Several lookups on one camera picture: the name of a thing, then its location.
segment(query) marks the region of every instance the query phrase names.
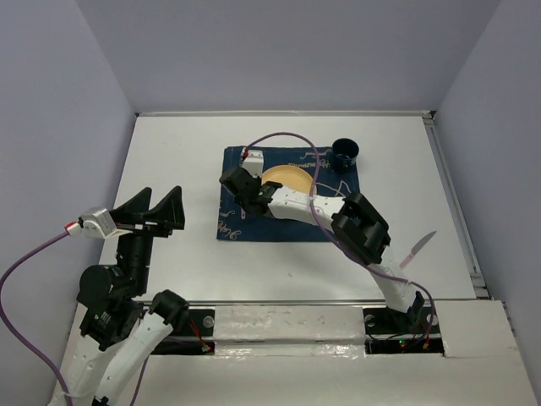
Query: wall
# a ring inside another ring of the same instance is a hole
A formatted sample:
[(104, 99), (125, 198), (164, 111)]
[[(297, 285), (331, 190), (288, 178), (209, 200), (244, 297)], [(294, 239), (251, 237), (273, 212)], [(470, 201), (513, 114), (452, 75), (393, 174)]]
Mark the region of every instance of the wall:
[(507, 302), (541, 400), (541, 2), (504, 0), (436, 125), (489, 291)]
[(138, 112), (436, 109), (499, 0), (77, 0)]
[[(90, 206), (111, 205), (132, 108), (73, 0), (9, 1), (0, 12), (0, 269)], [(16, 327), (59, 363), (80, 273), (100, 245), (64, 240), (9, 278)], [(0, 323), (0, 404), (45, 404), (54, 376)]]

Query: knife blade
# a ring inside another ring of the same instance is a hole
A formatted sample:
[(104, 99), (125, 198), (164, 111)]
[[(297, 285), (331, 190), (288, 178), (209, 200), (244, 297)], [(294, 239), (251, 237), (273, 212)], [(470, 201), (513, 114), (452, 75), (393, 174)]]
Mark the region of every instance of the knife blade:
[(400, 263), (400, 269), (404, 269), (412, 261), (412, 259), (415, 258), (415, 255), (417, 255), (417, 253), (426, 245), (426, 243), (428, 243), (432, 237), (434, 237), (436, 231), (431, 231), (430, 233), (426, 234), (413, 246), (408, 256)]

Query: yellow plate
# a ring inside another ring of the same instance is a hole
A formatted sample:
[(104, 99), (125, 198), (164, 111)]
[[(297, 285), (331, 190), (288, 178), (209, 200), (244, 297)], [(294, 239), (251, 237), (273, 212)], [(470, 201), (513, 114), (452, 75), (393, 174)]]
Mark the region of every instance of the yellow plate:
[(263, 178), (261, 183), (268, 181), (278, 182), (287, 186), (290, 189), (297, 192), (303, 192), (308, 194), (310, 192), (310, 185), (312, 184), (312, 177), (310, 174), (300, 167), (294, 167), (292, 165), (279, 165), (277, 167), (270, 167), (263, 172)]

